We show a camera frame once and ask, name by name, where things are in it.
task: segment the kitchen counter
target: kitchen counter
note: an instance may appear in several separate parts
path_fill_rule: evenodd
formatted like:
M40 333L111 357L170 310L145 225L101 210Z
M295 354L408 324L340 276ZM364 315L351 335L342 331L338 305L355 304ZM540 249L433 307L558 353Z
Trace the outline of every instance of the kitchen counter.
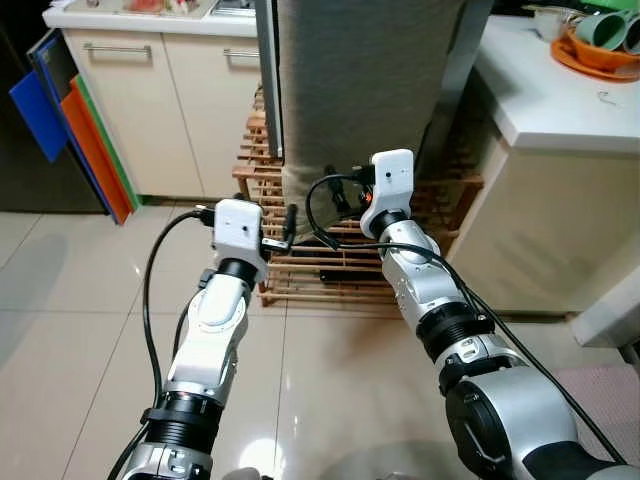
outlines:
M512 147L640 152L640 82L607 82L561 65L531 19L492 16L475 68Z
M257 37L255 18L245 16L206 14L194 19L134 13L69 12L62 7L51 7L42 17L51 28Z

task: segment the orange plate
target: orange plate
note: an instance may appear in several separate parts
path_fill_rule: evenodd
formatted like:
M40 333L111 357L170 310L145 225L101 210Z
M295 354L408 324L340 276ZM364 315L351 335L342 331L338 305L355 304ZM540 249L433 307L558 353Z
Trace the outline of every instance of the orange plate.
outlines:
M639 73L614 73L604 72L596 68L587 67L576 58L576 50L571 41L566 37L558 38L551 43L551 56L558 62L567 67L577 70L578 72L590 75L592 77L601 78L603 80L611 80L614 82L633 82L640 78Z

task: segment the sink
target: sink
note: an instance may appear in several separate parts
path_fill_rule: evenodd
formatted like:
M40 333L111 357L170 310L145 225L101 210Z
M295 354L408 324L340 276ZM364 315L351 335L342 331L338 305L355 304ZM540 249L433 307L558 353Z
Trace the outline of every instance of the sink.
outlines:
M96 6L90 5L94 2L87 0L75 0L65 7L66 12L76 13L110 13L110 14L126 14L126 15L156 15L162 17L187 17L202 18L216 3L216 0L197 0L196 7L188 13L175 12L171 10L163 10L161 12L134 12L125 8L124 0L99 0Z
M255 17L255 0L218 0L211 15Z

